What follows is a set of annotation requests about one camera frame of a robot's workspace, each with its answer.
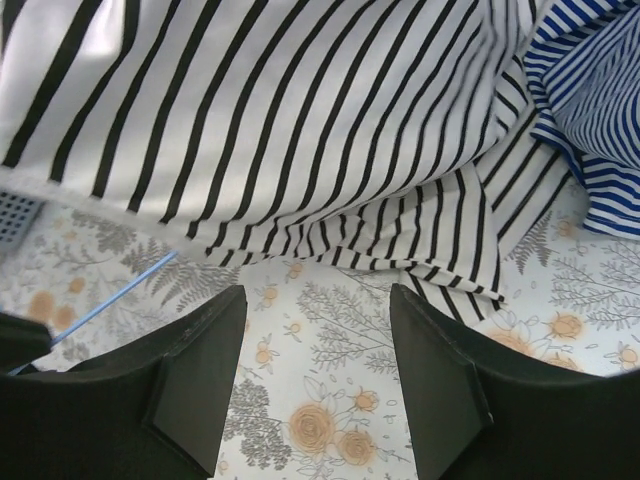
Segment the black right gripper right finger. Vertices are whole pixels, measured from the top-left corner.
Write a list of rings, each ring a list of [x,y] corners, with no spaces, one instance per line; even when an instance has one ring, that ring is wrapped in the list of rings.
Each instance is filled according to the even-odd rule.
[[[599,377],[508,348],[402,285],[390,320],[421,479],[635,479],[639,375]]]

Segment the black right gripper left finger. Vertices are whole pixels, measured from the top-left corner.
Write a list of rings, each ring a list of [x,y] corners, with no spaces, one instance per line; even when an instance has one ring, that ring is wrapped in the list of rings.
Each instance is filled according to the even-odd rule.
[[[213,477],[246,313],[232,286],[68,371],[1,371],[2,477]]]

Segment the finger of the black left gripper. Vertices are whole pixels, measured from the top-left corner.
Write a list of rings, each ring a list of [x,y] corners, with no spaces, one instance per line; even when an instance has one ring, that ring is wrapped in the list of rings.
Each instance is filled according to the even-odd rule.
[[[48,355],[53,338],[41,323],[1,313],[1,371],[10,372]]]

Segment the white black thin striped tank top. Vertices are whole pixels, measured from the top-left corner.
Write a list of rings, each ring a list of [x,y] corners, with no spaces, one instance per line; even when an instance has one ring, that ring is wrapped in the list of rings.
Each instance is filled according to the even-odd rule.
[[[1,181],[218,266],[399,269],[476,323],[569,173],[538,1],[5,1]]]

